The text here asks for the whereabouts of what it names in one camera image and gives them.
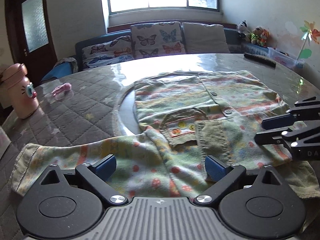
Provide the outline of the floral green children's cardigan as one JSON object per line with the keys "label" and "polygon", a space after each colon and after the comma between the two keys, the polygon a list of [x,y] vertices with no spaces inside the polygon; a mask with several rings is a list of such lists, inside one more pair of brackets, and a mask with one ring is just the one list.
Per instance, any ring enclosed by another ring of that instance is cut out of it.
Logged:
{"label": "floral green children's cardigan", "polygon": [[140,134],[73,147],[28,144],[16,158],[12,190],[26,194],[50,164],[73,169],[112,154],[117,168],[106,182],[121,194],[194,198],[212,183],[204,160],[213,155],[249,170],[272,165],[300,198],[319,197],[309,163],[293,162],[284,146],[255,143],[262,120],[285,113],[289,106],[251,73],[146,79],[134,89]]}

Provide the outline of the black remote control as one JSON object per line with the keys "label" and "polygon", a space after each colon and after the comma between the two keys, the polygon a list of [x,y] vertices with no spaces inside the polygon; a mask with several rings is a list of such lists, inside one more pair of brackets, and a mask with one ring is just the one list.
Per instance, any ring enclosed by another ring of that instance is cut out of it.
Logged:
{"label": "black remote control", "polygon": [[276,63],[270,59],[266,59],[264,57],[261,57],[260,55],[254,55],[249,53],[244,53],[244,58],[267,65],[269,67],[275,68]]}

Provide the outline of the clear plastic storage box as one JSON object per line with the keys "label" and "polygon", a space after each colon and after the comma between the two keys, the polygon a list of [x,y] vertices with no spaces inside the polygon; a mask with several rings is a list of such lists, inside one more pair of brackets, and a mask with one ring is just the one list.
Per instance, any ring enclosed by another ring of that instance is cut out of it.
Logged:
{"label": "clear plastic storage box", "polygon": [[274,49],[272,47],[268,47],[268,57],[291,70],[294,70],[295,68],[302,69],[304,66],[304,61],[298,61],[283,53],[282,51],[279,51],[278,49]]}

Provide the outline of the colourful paper pinwheel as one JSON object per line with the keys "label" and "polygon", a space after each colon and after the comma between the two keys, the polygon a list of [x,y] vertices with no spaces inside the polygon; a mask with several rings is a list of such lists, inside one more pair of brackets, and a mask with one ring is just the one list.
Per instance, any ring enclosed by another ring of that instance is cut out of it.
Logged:
{"label": "colourful paper pinwheel", "polygon": [[310,46],[311,42],[319,44],[319,30],[315,28],[315,25],[315,22],[304,21],[304,25],[300,27],[300,30],[303,33],[303,36],[301,38],[303,43],[296,57],[296,60],[308,59],[311,57],[312,50],[309,48],[305,48],[307,44],[308,46]]}

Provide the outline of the orange plush toy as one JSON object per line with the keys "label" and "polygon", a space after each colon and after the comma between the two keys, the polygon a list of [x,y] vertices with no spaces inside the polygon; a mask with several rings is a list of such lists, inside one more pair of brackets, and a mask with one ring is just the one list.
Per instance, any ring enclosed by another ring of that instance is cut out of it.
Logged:
{"label": "orange plush toy", "polygon": [[266,29],[264,29],[262,31],[262,33],[260,34],[259,46],[266,48],[267,47],[267,39],[268,39],[268,37],[269,37],[269,32]]}

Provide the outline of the brown plush bear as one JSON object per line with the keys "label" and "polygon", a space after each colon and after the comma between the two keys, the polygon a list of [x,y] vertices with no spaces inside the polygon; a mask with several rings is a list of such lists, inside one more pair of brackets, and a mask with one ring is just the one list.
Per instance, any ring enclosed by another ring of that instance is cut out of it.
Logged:
{"label": "brown plush bear", "polygon": [[256,44],[258,45],[259,41],[260,41],[260,35],[263,32],[263,28],[262,27],[256,27],[252,30],[251,32],[251,44]]}

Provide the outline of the small pink toy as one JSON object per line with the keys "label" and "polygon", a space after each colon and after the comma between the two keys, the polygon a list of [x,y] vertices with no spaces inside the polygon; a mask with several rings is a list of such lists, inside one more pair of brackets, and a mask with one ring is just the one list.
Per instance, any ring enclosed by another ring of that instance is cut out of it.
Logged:
{"label": "small pink toy", "polygon": [[63,85],[60,85],[56,87],[52,91],[52,96],[57,96],[60,93],[69,92],[72,89],[72,85],[70,83],[64,83]]}

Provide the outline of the blue sofa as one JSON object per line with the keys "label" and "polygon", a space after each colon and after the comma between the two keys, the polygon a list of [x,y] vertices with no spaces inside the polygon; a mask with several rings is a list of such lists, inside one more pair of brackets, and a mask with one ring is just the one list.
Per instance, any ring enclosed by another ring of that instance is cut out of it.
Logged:
{"label": "blue sofa", "polygon": [[235,29],[220,24],[158,22],[132,25],[75,45],[76,55],[57,61],[41,82],[86,69],[156,56],[244,53],[246,42]]}

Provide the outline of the black white plush cow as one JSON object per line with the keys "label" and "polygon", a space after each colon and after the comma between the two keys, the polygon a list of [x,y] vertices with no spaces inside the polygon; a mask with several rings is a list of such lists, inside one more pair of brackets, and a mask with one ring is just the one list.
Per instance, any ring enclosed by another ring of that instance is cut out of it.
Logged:
{"label": "black white plush cow", "polygon": [[250,41],[251,41],[251,33],[250,33],[249,30],[248,30],[246,20],[241,21],[241,22],[238,24],[237,30],[238,30],[239,37],[240,37],[242,40],[244,40],[244,41],[246,41],[246,42],[250,42]]}

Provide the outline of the pink cartoon water bottle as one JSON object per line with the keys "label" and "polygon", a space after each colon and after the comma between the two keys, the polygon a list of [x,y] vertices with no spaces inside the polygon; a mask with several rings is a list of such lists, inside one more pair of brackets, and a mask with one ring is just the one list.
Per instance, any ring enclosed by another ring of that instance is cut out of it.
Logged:
{"label": "pink cartoon water bottle", "polygon": [[20,119],[26,119],[39,107],[37,92],[27,78],[27,73],[25,64],[16,63],[7,68],[1,78],[9,94],[11,105]]}

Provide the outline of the blue folded cloth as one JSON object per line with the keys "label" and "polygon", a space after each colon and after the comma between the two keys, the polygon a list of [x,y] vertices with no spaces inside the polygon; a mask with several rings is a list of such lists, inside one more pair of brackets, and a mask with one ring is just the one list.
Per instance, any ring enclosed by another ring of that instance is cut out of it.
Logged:
{"label": "blue folded cloth", "polygon": [[57,61],[52,70],[41,80],[41,83],[59,79],[61,77],[74,74],[78,71],[78,63],[74,57],[66,57]]}

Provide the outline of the butterfly cushion lying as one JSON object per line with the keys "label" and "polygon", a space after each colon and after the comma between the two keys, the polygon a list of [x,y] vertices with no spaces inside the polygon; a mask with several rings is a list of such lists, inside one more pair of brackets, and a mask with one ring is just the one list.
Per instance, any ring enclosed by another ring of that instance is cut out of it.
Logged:
{"label": "butterfly cushion lying", "polygon": [[83,68],[96,68],[134,60],[131,45],[130,36],[121,36],[109,42],[82,48]]}

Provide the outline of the plain beige cushion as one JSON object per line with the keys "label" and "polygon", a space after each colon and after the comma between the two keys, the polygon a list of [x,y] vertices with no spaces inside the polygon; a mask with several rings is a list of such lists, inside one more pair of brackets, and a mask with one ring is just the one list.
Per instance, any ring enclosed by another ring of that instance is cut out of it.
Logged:
{"label": "plain beige cushion", "polygon": [[230,53],[222,25],[184,22],[182,28],[189,54]]}

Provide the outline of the butterfly cushion upright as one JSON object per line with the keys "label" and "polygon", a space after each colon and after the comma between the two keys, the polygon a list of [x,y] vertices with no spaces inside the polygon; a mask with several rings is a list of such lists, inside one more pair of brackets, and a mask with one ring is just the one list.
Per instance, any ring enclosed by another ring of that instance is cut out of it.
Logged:
{"label": "butterfly cushion upright", "polygon": [[136,59],[185,54],[180,22],[160,22],[131,26]]}

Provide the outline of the dark wooden door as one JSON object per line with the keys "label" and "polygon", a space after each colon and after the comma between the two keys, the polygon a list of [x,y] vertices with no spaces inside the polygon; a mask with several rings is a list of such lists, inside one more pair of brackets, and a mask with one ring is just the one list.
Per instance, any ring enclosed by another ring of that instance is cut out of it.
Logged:
{"label": "dark wooden door", "polygon": [[57,62],[46,0],[4,0],[4,7],[13,61],[25,64],[36,87]]}

